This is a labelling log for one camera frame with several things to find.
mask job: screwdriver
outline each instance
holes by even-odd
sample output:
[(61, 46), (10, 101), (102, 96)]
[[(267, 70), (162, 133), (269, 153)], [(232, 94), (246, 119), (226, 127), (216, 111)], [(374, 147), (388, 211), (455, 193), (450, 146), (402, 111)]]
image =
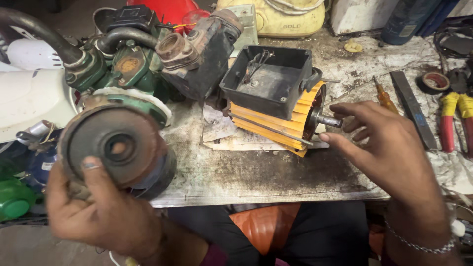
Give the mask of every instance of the screwdriver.
[(373, 76), (373, 79), (375, 80), (376, 89), (378, 90), (378, 99), (379, 99), (379, 102), (381, 103), (381, 106), (383, 106), (384, 108), (388, 109), (389, 111), (395, 114), (399, 114), (393, 101), (391, 101), (389, 94), (384, 91), (383, 85), (379, 84), (375, 76)]

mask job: blue object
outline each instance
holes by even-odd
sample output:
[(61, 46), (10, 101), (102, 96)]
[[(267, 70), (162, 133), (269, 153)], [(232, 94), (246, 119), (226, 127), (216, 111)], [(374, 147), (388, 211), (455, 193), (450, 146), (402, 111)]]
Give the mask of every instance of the blue object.
[(49, 171), (57, 160), (56, 145), (46, 152), (32, 152), (28, 158), (25, 178), (22, 179), (35, 193), (42, 193), (48, 183)]
[(381, 39), (393, 45), (410, 41), (440, 2), (441, 0), (399, 0), (381, 32)]
[(424, 22), (422, 27), (416, 33), (416, 36), (427, 37), (438, 29), (438, 27), (448, 17), (448, 14), (452, 12), (455, 6), (460, 0), (442, 0), (441, 3), (435, 8), (434, 12)]

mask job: silver bracelet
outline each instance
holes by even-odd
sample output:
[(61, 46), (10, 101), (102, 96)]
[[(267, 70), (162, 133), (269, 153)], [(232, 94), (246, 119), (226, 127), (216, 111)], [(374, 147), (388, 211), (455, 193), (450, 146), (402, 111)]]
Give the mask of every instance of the silver bracelet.
[(455, 238), (454, 236), (452, 235), (452, 238), (447, 242), (447, 244), (445, 244), (443, 247), (441, 248), (426, 248), (426, 247), (421, 247), (419, 245), (416, 245), (416, 244), (412, 244), (410, 242), (408, 242), (406, 239), (404, 239), (402, 236), (399, 236), (395, 231), (394, 229), (389, 225), (389, 223), (385, 220), (385, 223), (386, 223), (386, 227), (403, 243), (405, 243), (406, 245), (408, 245), (409, 247), (412, 247), (412, 248), (415, 248), (417, 250), (421, 250), (421, 251), (424, 251), (424, 252), (427, 252), (427, 253), (433, 253), (433, 254), (444, 254), (444, 253), (447, 253), (447, 252), (450, 252), (452, 250), (452, 248), (455, 246)]

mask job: pliers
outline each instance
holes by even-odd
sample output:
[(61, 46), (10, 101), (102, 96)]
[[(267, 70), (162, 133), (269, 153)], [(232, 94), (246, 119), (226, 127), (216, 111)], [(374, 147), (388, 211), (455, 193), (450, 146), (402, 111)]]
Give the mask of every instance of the pliers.
[(464, 120), (466, 136), (466, 146), (468, 148), (467, 157), (473, 158), (473, 98), (467, 95), (467, 86), (451, 86), (450, 92), (442, 98), (443, 109), (440, 120), (440, 142), (444, 152), (452, 152), (455, 149), (453, 138), (453, 116), (456, 106), (460, 109), (460, 114)]

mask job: leg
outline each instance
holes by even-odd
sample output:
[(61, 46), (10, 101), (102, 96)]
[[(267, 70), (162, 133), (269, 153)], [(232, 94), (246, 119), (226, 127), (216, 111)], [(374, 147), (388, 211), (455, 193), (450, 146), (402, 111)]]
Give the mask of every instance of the leg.
[(281, 254), (291, 266), (367, 266), (364, 203), (302, 203)]
[(170, 220), (218, 245), (227, 253), (227, 266), (263, 263), (258, 250), (232, 222), (223, 206), (168, 208), (167, 214)]

